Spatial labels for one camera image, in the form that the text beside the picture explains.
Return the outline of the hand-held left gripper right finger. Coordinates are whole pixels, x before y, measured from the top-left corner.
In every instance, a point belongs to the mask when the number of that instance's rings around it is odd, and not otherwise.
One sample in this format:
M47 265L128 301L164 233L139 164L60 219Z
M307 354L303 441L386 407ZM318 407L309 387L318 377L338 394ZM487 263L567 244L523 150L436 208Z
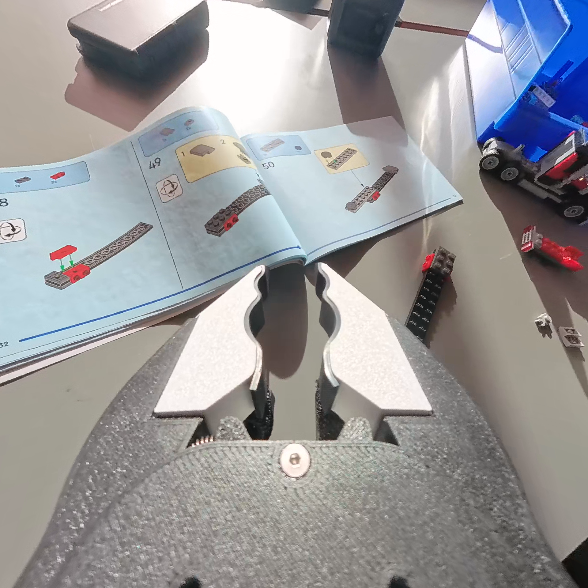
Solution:
M319 439L335 439L353 417L372 435L388 416L433 408L386 313L326 263L316 264L319 323L328 335L316 393Z

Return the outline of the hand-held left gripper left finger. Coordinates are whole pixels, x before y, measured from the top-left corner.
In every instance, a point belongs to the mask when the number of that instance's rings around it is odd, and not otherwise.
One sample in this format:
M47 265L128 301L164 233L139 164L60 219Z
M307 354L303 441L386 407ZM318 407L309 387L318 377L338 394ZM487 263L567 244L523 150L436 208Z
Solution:
M259 265L198 315L155 405L156 417L201 417L215 433L233 416L253 439L270 437L275 398L257 338L268 289L269 269Z

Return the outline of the blue plastic bin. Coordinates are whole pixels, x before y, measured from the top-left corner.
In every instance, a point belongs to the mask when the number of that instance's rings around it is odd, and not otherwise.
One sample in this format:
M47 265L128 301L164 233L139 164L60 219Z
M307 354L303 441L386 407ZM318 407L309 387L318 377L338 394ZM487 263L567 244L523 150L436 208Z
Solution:
M487 1L466 54L478 142L537 161L587 126L587 1Z

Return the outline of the light blue instruction booklet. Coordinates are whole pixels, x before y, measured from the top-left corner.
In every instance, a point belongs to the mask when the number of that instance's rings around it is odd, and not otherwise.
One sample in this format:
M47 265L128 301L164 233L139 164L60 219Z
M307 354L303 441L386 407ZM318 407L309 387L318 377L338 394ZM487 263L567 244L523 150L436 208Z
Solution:
M2 168L1 383L461 202L392 117L240 138L191 107Z

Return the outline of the dark box-shaped device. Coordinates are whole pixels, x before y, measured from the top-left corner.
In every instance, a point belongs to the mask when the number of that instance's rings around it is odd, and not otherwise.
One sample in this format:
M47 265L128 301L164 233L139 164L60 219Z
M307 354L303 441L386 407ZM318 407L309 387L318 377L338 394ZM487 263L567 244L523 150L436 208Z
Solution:
M386 47L404 1L332 1L327 43L377 59Z

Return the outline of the long black brick beam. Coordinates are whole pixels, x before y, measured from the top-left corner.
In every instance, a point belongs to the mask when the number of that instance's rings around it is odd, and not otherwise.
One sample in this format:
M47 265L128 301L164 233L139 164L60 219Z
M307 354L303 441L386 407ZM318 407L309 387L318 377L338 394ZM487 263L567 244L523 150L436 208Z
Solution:
M422 264L422 280L405 325L418 340L425 343L443 287L451 279L456 255L437 247Z

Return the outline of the black power adapter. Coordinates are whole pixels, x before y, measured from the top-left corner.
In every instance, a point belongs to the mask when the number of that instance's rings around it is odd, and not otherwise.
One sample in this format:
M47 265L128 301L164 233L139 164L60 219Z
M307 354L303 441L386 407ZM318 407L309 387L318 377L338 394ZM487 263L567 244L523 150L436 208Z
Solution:
M85 60L136 78L192 48L208 26L206 1L102 1L67 23Z

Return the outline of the red black toy brick truck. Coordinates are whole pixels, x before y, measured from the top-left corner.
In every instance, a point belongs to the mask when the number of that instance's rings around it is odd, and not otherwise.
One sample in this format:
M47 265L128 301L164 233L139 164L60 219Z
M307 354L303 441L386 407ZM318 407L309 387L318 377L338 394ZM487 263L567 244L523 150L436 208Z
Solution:
M587 224L587 127L580 126L533 160L525 144L514 146L500 136L488 139L479 168L550 202L558 216Z

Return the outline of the red brick sub-assembly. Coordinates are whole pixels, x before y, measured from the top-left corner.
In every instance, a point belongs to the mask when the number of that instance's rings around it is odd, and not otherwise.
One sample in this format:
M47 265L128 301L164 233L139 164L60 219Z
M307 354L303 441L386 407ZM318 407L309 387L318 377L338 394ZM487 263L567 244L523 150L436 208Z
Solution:
M580 249L571 245L559 245L539 233L535 225L529 225L523 230L520 252L538 255L574 273L584 269L579 261L580 257L584 255Z

